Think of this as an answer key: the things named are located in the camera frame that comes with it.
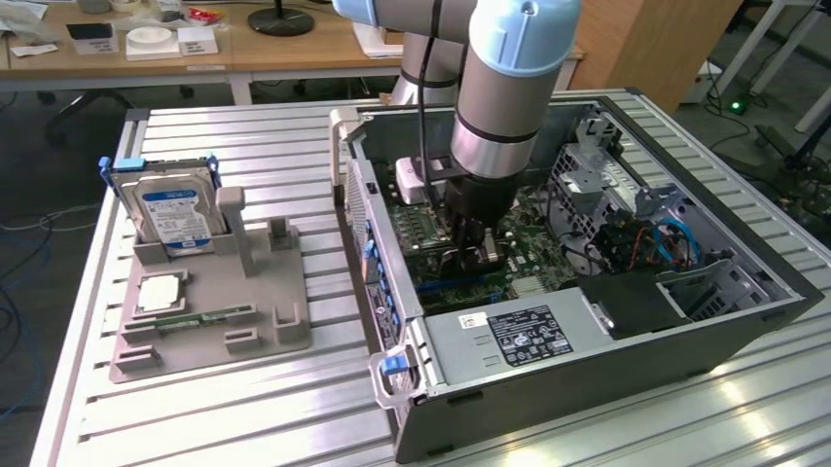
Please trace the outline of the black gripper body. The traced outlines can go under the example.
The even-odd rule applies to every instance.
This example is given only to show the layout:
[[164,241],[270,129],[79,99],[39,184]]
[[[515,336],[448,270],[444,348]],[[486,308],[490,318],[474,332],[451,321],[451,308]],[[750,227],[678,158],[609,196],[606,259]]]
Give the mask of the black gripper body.
[[470,226],[497,228],[513,208],[518,188],[515,176],[502,179],[474,175],[452,178],[444,193],[452,230]]

